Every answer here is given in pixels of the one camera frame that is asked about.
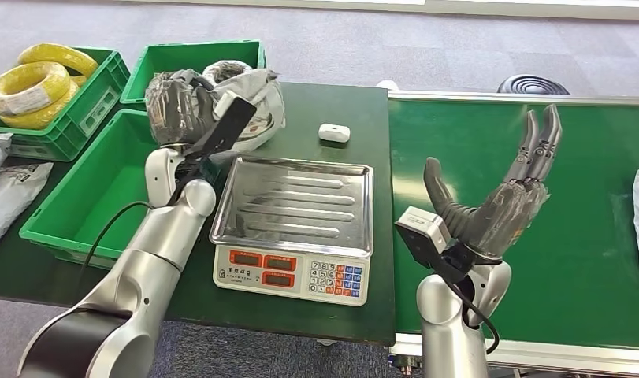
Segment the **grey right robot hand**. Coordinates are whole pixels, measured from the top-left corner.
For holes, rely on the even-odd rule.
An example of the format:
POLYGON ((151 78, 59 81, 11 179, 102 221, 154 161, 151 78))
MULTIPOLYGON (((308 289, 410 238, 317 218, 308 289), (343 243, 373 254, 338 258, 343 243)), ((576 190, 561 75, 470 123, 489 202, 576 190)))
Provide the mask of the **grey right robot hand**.
POLYGON ((544 180, 549 174, 563 127, 557 105, 544 108, 543 125, 536 112, 526 112, 524 136, 502 182, 478 207, 454 200, 442 180, 440 161, 426 158, 424 184, 435 213, 449 235, 487 260, 500 260, 548 199, 544 180))

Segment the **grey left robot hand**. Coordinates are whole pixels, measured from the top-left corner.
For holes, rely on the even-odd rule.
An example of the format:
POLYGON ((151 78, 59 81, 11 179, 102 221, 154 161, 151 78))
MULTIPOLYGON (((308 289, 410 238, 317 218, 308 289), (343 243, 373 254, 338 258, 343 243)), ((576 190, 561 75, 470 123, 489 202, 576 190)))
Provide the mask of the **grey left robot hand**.
POLYGON ((203 76, 188 80, 161 72, 145 90, 150 129, 159 146, 195 144, 216 126, 213 116, 214 86, 203 76))

